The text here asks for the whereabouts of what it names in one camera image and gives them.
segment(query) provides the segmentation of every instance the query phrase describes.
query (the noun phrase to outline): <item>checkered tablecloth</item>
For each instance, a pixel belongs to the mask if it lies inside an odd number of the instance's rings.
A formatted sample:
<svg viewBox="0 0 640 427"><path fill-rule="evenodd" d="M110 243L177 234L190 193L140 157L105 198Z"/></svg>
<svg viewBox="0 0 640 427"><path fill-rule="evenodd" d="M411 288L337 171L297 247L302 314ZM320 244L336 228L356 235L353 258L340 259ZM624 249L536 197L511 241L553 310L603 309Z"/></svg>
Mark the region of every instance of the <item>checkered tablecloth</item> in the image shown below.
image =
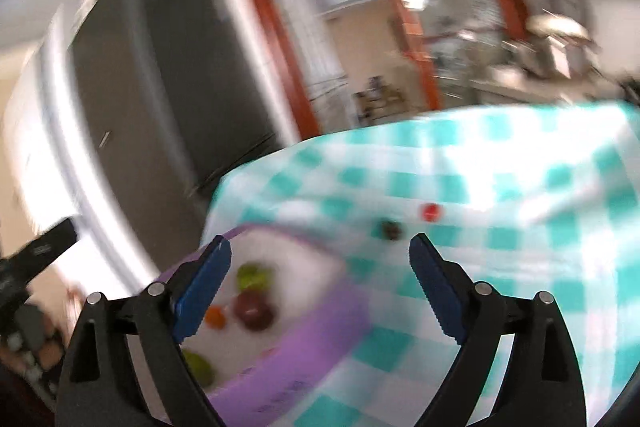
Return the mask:
<svg viewBox="0 0 640 427"><path fill-rule="evenodd" d="M342 254L370 299L369 335L276 424L414 425L458 350L408 264L426 232L473 280L556 296L594 425L640 360L639 138L640 112L622 103L477 107L321 136L226 175L203 243L244 222L292 227ZM443 207L439 222L420 219L424 203ZM402 222L402 240L382 239L381 219Z"/></svg>

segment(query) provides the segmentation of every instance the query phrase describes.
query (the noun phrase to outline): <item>red fruit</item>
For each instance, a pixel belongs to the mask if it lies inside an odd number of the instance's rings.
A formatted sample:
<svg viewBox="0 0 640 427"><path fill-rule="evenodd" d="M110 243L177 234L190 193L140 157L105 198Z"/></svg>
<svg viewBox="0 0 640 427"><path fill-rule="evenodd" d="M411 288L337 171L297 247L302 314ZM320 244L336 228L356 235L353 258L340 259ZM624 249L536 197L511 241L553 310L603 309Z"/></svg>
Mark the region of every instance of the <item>red fruit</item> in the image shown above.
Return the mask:
<svg viewBox="0 0 640 427"><path fill-rule="evenodd" d="M236 318L250 331L264 331L275 321L275 311L263 292L244 290L234 300Z"/></svg>
<svg viewBox="0 0 640 427"><path fill-rule="evenodd" d="M442 217L442 207L439 204L427 203L422 206L422 219L427 223L435 223Z"/></svg>

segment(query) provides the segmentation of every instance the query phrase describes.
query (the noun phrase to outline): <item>green fruit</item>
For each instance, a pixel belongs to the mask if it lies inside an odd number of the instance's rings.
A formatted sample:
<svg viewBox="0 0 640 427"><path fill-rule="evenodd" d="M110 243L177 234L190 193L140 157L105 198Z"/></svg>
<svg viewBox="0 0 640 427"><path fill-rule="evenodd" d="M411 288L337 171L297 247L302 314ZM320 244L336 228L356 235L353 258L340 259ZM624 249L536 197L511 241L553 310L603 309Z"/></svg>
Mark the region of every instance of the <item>green fruit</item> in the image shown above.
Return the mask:
<svg viewBox="0 0 640 427"><path fill-rule="evenodd" d="M236 274L238 291L268 292L273 284L273 270L261 263L244 263Z"/></svg>
<svg viewBox="0 0 640 427"><path fill-rule="evenodd" d="M211 367L211 364L207 360L193 351L188 349L182 349L182 356L187 363L193 378L200 384L201 387L209 387L216 379L216 372Z"/></svg>

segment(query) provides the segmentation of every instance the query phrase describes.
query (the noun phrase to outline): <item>purple container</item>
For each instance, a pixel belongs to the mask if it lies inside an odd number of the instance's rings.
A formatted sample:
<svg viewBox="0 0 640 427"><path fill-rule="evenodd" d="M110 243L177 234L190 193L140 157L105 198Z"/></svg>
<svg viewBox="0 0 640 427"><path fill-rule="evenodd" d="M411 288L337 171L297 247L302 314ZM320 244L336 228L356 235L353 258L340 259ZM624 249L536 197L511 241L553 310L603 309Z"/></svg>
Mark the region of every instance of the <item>purple container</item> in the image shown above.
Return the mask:
<svg viewBox="0 0 640 427"><path fill-rule="evenodd" d="M225 233L232 239L262 226L243 226ZM282 229L271 229L290 239L322 250L318 245ZM199 257L195 252L185 258ZM160 280L171 277L174 267ZM266 427L289 411L313 389L369 331L369 311L364 293L347 276L324 293L319 304L300 317L249 372L207 393L212 406L229 427Z"/></svg>

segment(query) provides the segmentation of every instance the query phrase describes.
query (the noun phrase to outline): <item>kitchen counter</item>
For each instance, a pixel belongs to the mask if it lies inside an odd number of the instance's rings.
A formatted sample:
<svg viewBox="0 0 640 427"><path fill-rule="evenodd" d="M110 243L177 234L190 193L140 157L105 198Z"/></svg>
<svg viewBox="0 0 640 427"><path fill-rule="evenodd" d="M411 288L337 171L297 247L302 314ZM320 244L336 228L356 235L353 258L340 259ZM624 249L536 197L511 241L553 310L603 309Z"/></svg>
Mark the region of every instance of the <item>kitchen counter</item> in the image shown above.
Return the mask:
<svg viewBox="0 0 640 427"><path fill-rule="evenodd" d="M587 79L542 80L528 77L513 86L493 80L470 80L470 85L478 92L480 103L571 103L603 98L602 87ZM497 100L496 96L510 100Z"/></svg>

